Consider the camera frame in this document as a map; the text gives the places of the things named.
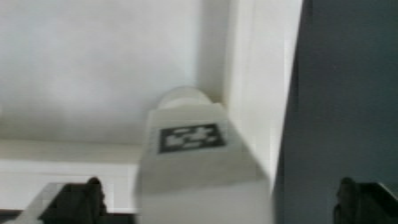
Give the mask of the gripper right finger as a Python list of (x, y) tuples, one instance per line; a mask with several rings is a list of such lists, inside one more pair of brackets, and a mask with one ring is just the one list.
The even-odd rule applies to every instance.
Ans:
[(333, 224), (398, 224), (398, 182), (358, 182), (338, 189)]

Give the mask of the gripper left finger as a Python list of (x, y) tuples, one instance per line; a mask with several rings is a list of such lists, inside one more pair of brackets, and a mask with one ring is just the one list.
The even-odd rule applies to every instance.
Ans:
[(11, 224), (105, 224), (102, 181), (50, 183)]

